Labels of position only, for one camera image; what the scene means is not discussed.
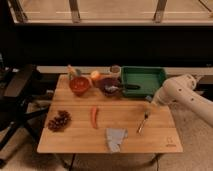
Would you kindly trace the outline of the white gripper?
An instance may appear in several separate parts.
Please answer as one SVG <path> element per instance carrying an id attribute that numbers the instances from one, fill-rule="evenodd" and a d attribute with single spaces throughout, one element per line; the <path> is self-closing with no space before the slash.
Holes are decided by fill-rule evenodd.
<path id="1" fill-rule="evenodd" d="M 164 92 L 163 88 L 159 88 L 159 89 L 155 92 L 155 94 L 154 94 L 154 96 L 153 96 L 153 98 L 152 98 L 151 103 L 146 103 L 145 109 L 144 109 L 144 110 L 145 110 L 145 113 L 151 113 L 151 110 L 152 110 L 153 108 L 155 108 L 156 105 L 158 105 L 158 106 L 163 106 L 163 105 L 165 105 L 165 101 L 164 101 L 164 99 L 163 99 L 164 96 L 165 96 L 165 92 Z"/>

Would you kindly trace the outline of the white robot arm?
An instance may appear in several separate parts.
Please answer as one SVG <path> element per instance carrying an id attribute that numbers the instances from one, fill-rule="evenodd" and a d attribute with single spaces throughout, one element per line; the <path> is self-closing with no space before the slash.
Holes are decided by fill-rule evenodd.
<path id="1" fill-rule="evenodd" d="M 157 107 L 177 101 L 213 127 L 213 101 L 197 94 L 194 91 L 196 85 L 196 78 L 190 74 L 168 78 L 154 93 L 149 103 Z"/>

